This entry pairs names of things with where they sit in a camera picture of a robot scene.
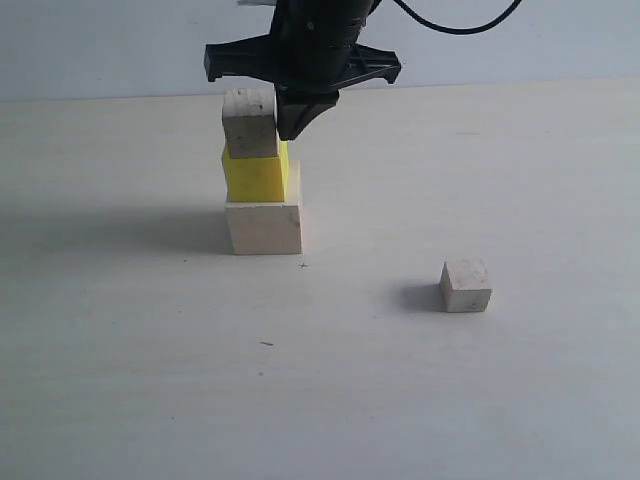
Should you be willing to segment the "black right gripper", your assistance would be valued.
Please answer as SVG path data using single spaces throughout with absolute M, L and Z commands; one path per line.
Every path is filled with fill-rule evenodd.
M 401 63 L 392 51 L 357 43 L 376 1 L 278 1 L 267 34 L 205 47 L 207 79 L 249 77 L 276 90 L 276 124 L 293 141 L 336 106 L 338 90 L 371 79 L 395 82 Z

